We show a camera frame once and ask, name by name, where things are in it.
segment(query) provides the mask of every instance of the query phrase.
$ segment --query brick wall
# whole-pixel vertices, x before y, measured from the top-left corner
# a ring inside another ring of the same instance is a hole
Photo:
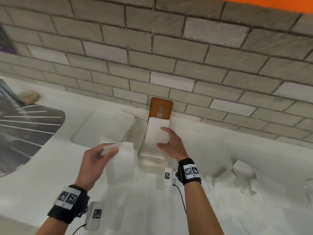
[[[312,147],[313,16],[219,0],[0,0],[0,74]]]

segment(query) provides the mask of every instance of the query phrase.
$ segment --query black cable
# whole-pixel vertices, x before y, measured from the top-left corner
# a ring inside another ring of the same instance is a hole
[[[80,226],[78,229],[80,229],[81,227],[85,227],[85,226],[86,226],[86,224]],[[74,235],[78,231],[78,229],[76,229],[76,231],[72,235]]]
[[[182,198],[182,193],[180,192],[180,189],[178,188],[178,186],[175,185],[175,184],[173,184],[173,186],[176,186],[176,187],[177,187],[177,189],[179,190],[179,193],[180,193],[180,197]],[[185,207],[185,203],[184,203],[184,199],[183,199],[183,198],[182,198],[182,204],[183,204],[183,206],[184,206],[185,213],[187,214],[187,212],[186,212],[186,207]]]

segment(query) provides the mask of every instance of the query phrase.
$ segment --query person's left hand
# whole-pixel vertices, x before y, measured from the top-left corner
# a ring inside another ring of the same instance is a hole
[[[89,191],[93,188],[96,181],[103,173],[104,167],[108,161],[115,156],[118,148],[112,148],[106,155],[101,156],[103,147],[109,146],[113,143],[103,143],[92,149],[85,151],[83,160],[81,162],[80,170],[76,182],[77,186]]]

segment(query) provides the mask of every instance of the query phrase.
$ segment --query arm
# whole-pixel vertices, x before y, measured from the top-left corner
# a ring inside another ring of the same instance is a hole
[[[103,147],[108,145],[111,144],[100,144],[84,153],[80,171],[74,185],[79,186],[86,191],[93,188],[96,181],[102,175],[104,167],[108,161],[118,152],[118,148],[112,148],[102,157],[100,154],[103,151]],[[49,217],[37,231],[36,235],[64,235],[67,227],[68,224]]]
[[[168,144],[158,143],[157,147],[177,162],[189,158],[182,139],[169,128],[161,129],[169,134],[170,140]],[[184,185],[184,189],[189,234],[224,235],[201,184],[197,181],[189,182]]]

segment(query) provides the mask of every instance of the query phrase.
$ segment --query hand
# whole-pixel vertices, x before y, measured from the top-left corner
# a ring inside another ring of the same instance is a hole
[[[168,144],[159,142],[157,143],[157,147],[166,152],[171,158],[176,159],[177,162],[182,159],[189,158],[184,144],[182,143],[182,139],[170,128],[161,127],[161,130],[170,135],[170,142],[168,142]]]
[[[83,161],[81,162],[80,170],[76,182],[77,186],[89,191],[93,188],[96,181],[103,173],[104,167],[108,161],[115,156],[118,148],[112,148],[106,155],[101,156],[103,147],[113,143],[103,143],[92,149],[85,151]]]

